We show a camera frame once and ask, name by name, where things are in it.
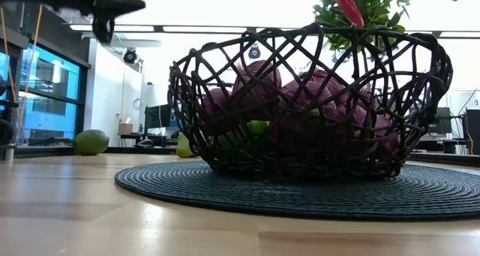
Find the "bright green apple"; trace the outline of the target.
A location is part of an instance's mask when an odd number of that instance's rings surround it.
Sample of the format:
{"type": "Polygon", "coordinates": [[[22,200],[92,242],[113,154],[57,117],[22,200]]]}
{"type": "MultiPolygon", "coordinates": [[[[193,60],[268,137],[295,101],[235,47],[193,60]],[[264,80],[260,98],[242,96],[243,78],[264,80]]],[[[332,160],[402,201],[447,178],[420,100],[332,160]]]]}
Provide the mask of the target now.
{"type": "Polygon", "coordinates": [[[260,148],[267,143],[266,132],[268,124],[267,121],[252,120],[246,123],[246,128],[239,125],[237,128],[217,138],[220,148],[224,150],[252,150],[260,148]]]}

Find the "bright red chili pepper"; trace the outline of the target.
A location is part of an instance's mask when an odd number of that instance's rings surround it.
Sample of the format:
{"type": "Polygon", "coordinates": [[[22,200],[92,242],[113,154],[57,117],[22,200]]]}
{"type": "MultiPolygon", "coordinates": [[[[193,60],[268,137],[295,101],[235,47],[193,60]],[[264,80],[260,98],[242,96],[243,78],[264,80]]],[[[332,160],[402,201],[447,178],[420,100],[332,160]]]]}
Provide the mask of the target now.
{"type": "Polygon", "coordinates": [[[363,28],[364,20],[354,0],[335,0],[346,18],[356,27],[363,28]]]}

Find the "long ceiling light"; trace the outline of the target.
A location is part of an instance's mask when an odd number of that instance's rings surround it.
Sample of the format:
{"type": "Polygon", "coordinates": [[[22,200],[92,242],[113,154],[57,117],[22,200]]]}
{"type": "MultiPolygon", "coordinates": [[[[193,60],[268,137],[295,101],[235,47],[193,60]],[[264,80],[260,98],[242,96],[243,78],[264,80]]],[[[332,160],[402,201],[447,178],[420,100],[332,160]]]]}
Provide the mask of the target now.
{"type": "MultiPolygon", "coordinates": [[[[74,31],[80,32],[92,32],[93,27],[91,25],[71,24],[69,27],[74,31]]],[[[115,32],[153,32],[155,28],[153,26],[140,26],[140,25],[118,25],[113,29],[115,32]]]]}
{"type": "Polygon", "coordinates": [[[243,33],[245,27],[220,27],[220,26],[164,26],[165,32],[175,33],[243,33]]]}

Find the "large glass window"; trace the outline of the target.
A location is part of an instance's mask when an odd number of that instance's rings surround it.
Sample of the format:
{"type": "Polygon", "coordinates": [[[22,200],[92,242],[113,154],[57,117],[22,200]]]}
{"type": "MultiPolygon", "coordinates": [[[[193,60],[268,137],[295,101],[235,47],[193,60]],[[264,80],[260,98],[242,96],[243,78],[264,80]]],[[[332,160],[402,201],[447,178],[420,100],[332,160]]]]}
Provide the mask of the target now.
{"type": "Polygon", "coordinates": [[[80,131],[86,67],[0,31],[0,145],[64,145],[80,131]]]}

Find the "black board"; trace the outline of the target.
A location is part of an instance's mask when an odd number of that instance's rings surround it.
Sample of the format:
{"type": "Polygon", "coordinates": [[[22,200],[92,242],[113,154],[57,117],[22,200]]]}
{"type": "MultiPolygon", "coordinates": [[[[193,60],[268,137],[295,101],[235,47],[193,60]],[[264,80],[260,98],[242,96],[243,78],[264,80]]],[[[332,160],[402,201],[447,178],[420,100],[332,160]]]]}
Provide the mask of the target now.
{"type": "Polygon", "coordinates": [[[466,110],[466,137],[471,155],[480,155],[480,110],[466,110]]]}

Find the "green plant in white pot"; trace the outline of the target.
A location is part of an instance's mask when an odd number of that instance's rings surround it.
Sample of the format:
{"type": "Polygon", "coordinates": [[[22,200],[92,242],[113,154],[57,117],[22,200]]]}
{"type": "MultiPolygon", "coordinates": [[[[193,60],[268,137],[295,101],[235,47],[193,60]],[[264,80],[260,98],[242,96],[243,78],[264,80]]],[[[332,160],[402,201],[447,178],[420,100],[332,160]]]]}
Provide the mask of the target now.
{"type": "Polygon", "coordinates": [[[322,0],[313,7],[315,19],[321,26],[340,29],[373,29],[384,26],[403,33],[404,27],[399,24],[402,13],[390,14],[392,0],[354,0],[364,20],[364,27],[354,26],[338,7],[335,0],[322,0]]]}

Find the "dark desktop monitor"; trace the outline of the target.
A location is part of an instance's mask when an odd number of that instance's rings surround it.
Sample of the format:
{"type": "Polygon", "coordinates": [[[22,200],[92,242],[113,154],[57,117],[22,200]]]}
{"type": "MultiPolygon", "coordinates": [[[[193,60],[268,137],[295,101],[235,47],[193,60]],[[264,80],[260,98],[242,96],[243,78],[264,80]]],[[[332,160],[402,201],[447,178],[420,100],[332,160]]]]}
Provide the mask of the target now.
{"type": "Polygon", "coordinates": [[[167,128],[170,126],[172,109],[170,105],[158,105],[145,108],[145,130],[167,128]]]}

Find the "green pear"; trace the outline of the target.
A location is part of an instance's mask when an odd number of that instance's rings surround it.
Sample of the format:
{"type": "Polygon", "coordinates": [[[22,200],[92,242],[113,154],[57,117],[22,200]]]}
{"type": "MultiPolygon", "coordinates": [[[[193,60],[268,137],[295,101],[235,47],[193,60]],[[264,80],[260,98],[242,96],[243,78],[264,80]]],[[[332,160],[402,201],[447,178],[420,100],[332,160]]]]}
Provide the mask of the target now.
{"type": "Polygon", "coordinates": [[[180,158],[193,158],[195,154],[191,151],[189,139],[183,133],[178,134],[176,151],[180,158]]]}

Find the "black woven wicker basket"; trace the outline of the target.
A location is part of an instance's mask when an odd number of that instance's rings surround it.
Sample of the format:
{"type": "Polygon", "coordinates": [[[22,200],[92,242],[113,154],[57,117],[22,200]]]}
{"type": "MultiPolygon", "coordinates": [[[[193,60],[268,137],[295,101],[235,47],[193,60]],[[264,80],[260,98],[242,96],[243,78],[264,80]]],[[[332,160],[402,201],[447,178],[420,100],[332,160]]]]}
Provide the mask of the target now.
{"type": "Polygon", "coordinates": [[[314,180],[387,179],[435,120],[453,77],[429,34],[312,23],[208,43],[174,62],[167,100],[190,149],[217,173],[314,180]],[[257,45],[258,59],[248,51],[257,45]],[[267,143],[220,148],[252,120],[267,143]]]}

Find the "dark monitor on stand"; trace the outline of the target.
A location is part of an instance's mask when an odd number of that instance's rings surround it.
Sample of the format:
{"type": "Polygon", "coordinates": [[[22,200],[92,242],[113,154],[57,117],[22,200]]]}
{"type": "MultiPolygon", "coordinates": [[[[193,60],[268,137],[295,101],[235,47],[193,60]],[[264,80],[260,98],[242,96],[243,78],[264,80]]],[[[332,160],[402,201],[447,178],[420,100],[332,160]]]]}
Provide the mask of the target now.
{"type": "Polygon", "coordinates": [[[448,107],[436,109],[435,120],[429,125],[429,133],[447,134],[452,132],[451,111],[448,107]]]}

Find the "round dark woven placemat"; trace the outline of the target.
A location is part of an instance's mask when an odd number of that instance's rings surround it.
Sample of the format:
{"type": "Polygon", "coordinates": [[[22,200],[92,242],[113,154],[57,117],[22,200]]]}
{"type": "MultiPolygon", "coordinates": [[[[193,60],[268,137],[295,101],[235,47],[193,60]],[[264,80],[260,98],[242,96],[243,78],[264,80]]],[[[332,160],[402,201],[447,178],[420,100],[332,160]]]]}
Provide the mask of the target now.
{"type": "Polygon", "coordinates": [[[480,219],[480,175],[407,165],[373,182],[274,182],[216,174],[202,161],[120,170],[116,185],[156,200],[258,215],[349,221],[480,219]]]}

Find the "dark office desk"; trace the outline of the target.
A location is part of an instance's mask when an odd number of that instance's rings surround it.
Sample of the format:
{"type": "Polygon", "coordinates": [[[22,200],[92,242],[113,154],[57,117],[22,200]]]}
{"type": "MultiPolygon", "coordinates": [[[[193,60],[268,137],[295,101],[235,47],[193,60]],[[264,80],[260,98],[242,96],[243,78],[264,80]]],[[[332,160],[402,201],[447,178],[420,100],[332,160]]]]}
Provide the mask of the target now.
{"type": "Polygon", "coordinates": [[[153,134],[121,134],[118,147],[172,147],[177,145],[177,139],[153,134]]]}

